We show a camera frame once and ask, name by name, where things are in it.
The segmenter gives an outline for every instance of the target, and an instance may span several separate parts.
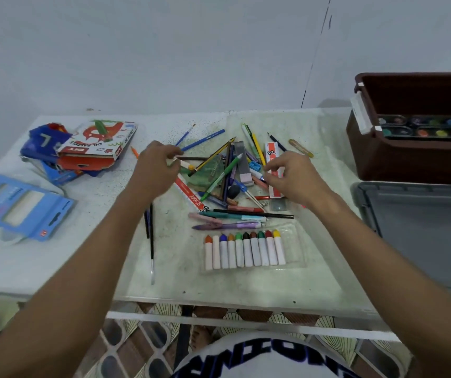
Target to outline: pink pen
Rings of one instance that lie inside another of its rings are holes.
[[[204,216],[204,215],[199,215],[198,213],[195,213],[195,212],[190,212],[189,213],[189,218],[190,219],[201,220],[201,221],[206,221],[206,222],[209,222],[210,224],[216,224],[216,225],[222,225],[223,224],[223,222],[220,219],[210,218],[210,217]]]

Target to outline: blue pencil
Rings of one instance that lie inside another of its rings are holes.
[[[222,134],[224,132],[225,132],[225,130],[222,129],[220,131],[217,131],[216,133],[212,133],[211,135],[208,135],[206,138],[199,139],[197,142],[194,142],[194,143],[192,143],[190,145],[186,145],[185,147],[182,148],[182,151],[186,151],[188,149],[191,149],[192,147],[200,145],[201,143],[206,142],[208,139],[215,138],[217,135],[220,135],[220,134]]]
[[[182,143],[182,140],[184,140],[185,137],[186,137],[187,135],[189,135],[189,133],[191,132],[191,130],[194,128],[195,125],[196,125],[196,124],[194,123],[194,124],[192,125],[192,127],[189,128],[189,131],[187,131],[187,132],[184,134],[184,136],[180,138],[180,140],[177,142],[176,145],[179,145],[180,143]]]

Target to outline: person's right hand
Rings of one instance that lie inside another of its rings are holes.
[[[318,174],[308,156],[287,151],[266,164],[264,170],[275,171],[279,167],[285,167],[283,178],[266,172],[264,179],[291,201],[303,204],[314,212],[319,203],[335,198],[335,193]]]

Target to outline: orange pencil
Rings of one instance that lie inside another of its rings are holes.
[[[133,146],[131,146],[131,151],[133,152],[133,154],[134,154],[134,156],[136,157],[136,159],[138,159],[138,157],[140,156],[140,154],[138,153],[138,151],[136,151],[136,150],[134,149]]]

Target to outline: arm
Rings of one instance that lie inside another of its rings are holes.
[[[266,181],[320,219],[374,307],[419,359],[424,373],[451,376],[451,294],[369,229],[330,190],[309,157],[285,152],[265,169],[282,166],[284,178],[265,174]]]
[[[71,377],[98,336],[143,212],[177,177],[181,154],[152,142],[125,190],[77,252],[0,335],[0,377]],[[145,177],[150,164],[151,178]]]

